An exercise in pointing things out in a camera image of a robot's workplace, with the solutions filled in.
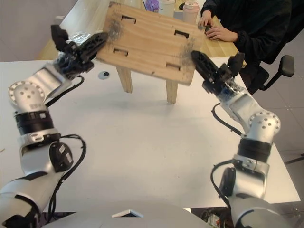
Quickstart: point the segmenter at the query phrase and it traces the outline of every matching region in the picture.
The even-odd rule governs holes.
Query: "rectangular hole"
[[[128,16],[122,15],[122,20],[126,20],[128,22],[132,22],[132,23],[136,24],[136,18],[130,18]]]
[[[186,37],[187,39],[189,38],[189,33],[178,31],[178,30],[175,30],[174,35],[183,36],[183,37]]]
[[[113,53],[117,53],[122,56],[128,56],[129,52],[121,49],[114,48]]]
[[[166,67],[167,67],[167,68],[174,69],[174,70],[178,70],[178,71],[181,70],[181,68],[180,68],[179,65],[176,65],[176,64],[173,64],[173,63],[167,63]]]

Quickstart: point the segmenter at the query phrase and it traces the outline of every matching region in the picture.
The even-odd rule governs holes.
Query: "black rubber grip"
[[[249,139],[242,139],[238,145],[238,155],[260,162],[267,162],[270,155],[271,144]]]
[[[48,111],[22,113],[15,116],[21,135],[54,128]]]

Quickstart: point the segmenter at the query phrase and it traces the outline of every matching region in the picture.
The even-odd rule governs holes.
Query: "cup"
[[[183,8],[184,21],[190,24],[196,24],[196,18],[198,16],[199,10],[200,10],[200,6],[197,2],[195,1],[185,2]]]
[[[159,0],[158,13],[173,18],[175,0]]]

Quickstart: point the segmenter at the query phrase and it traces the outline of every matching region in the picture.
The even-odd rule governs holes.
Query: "white table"
[[[214,59],[220,65],[227,58]],[[37,71],[46,61],[0,63],[1,186],[23,176],[19,132],[7,97],[8,87]],[[97,74],[108,71],[101,80]],[[223,206],[210,182],[214,164],[237,152],[239,137],[218,123],[211,109],[218,101],[201,87],[196,72],[190,87],[180,86],[177,103],[164,99],[164,83],[133,74],[133,94],[125,93],[113,66],[96,64],[84,84],[50,108],[62,134],[77,133],[87,142],[87,156],[57,195],[57,211],[79,211],[117,200],[162,200],[180,207]],[[240,77],[237,82],[243,85]],[[241,128],[221,109],[218,115]],[[68,141],[74,156],[80,143]],[[299,196],[273,146],[265,199],[299,201]],[[222,171],[215,173],[219,183]]]

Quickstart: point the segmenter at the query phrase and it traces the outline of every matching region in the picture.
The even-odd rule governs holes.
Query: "wooden desk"
[[[129,0],[113,0],[122,4],[128,3]],[[78,0],[68,15],[60,24],[61,28],[66,29],[72,35],[79,31],[93,34],[103,29],[105,16],[110,0]],[[184,0],[176,1],[176,9]],[[145,9],[143,1],[135,2],[137,7]],[[220,25],[219,20],[214,17],[215,24]],[[234,56],[238,50],[232,42],[220,40],[211,41],[207,37],[202,40],[201,52],[206,53],[209,57],[230,57]],[[53,41],[50,39],[46,46],[41,50],[38,60],[48,60],[57,57]]]

